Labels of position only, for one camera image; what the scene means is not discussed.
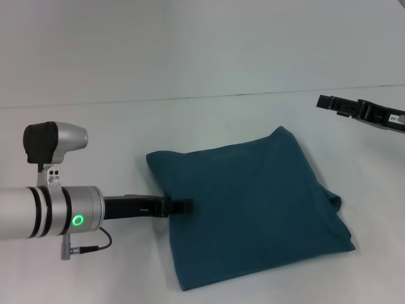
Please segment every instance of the green fabric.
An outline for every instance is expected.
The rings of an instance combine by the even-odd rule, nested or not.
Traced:
[[[336,214],[341,199],[318,183],[283,127],[257,141],[146,159],[168,195],[194,200],[193,214],[170,216],[183,290],[355,249]]]

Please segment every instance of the green led ring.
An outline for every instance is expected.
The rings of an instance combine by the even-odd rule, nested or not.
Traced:
[[[73,224],[74,226],[79,226],[79,225],[82,225],[82,224],[83,224],[83,221],[84,221],[83,215],[78,214],[78,215],[76,215],[76,216],[73,218],[72,224]]]

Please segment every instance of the wall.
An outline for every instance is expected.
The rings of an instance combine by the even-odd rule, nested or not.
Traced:
[[[2,0],[0,106],[405,84],[397,0]]]
[[[89,145],[67,154],[63,184],[106,196],[161,193],[149,152],[243,143],[283,125],[343,197],[357,250],[183,293],[167,220],[106,221],[113,246],[69,262],[60,237],[1,242],[0,302],[401,303],[404,136],[315,104],[326,94],[404,108],[404,23],[394,0],[1,1],[2,187],[36,182],[28,124],[85,127]],[[231,96],[207,97],[217,95]],[[106,241],[72,236],[75,246]]]

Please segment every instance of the cable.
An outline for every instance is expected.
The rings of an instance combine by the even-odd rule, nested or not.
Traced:
[[[109,243],[106,246],[99,247],[99,250],[107,249],[108,247],[111,246],[111,244],[113,244],[113,238],[111,237],[111,235],[108,233],[108,231],[106,229],[100,227],[100,230],[103,231],[105,233],[105,235],[108,237]]]
[[[80,254],[107,249],[108,247],[111,246],[111,244],[113,244],[113,238],[108,233],[108,231],[106,229],[102,228],[102,227],[100,227],[100,230],[103,231],[105,233],[105,235],[108,237],[108,240],[109,240],[108,245],[103,246],[103,247],[98,247],[98,246],[79,247],[79,253]]]

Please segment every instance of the label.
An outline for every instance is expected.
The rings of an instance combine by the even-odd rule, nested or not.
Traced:
[[[402,123],[399,121],[399,116],[391,114],[390,118],[388,119],[389,122],[395,122],[396,124],[404,125],[405,123]]]

